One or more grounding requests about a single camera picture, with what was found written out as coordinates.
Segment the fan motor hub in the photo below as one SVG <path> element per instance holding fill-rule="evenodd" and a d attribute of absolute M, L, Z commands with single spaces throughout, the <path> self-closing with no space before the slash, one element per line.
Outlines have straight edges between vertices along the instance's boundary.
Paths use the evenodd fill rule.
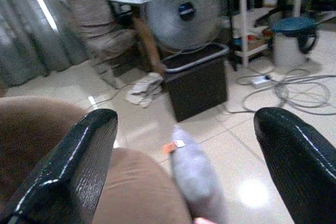
<path fill-rule="evenodd" d="M 191 2 L 183 2 L 178 7 L 180 18 L 183 21 L 190 21 L 195 16 L 195 8 Z"/>

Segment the orange tag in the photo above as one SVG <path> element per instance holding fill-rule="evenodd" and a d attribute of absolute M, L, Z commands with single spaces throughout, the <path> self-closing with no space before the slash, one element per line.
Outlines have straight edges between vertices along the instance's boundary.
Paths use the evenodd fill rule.
<path fill-rule="evenodd" d="M 163 146 L 163 153 L 169 154 L 170 152 L 173 152 L 176 149 L 175 143 L 168 143 Z"/>

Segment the power strip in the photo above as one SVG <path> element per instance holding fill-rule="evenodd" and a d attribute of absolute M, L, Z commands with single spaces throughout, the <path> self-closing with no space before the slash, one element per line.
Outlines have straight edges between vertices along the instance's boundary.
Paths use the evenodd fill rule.
<path fill-rule="evenodd" d="M 272 85 L 272 81 L 268 76 L 257 76 L 251 80 L 251 84 L 255 89 L 261 89 Z"/>

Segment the curtain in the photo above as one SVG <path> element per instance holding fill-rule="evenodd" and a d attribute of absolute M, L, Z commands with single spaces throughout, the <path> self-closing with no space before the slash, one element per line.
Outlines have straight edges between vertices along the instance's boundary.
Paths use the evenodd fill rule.
<path fill-rule="evenodd" d="M 22 84 L 88 56 L 64 0 L 0 0 L 0 79 Z"/>

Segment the electric fan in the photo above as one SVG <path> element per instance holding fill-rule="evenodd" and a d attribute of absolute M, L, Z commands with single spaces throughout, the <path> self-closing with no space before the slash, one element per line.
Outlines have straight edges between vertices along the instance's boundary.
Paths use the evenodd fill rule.
<path fill-rule="evenodd" d="M 163 50 L 187 54 L 216 38 L 226 9 L 226 0 L 153 0 L 141 16 Z"/>

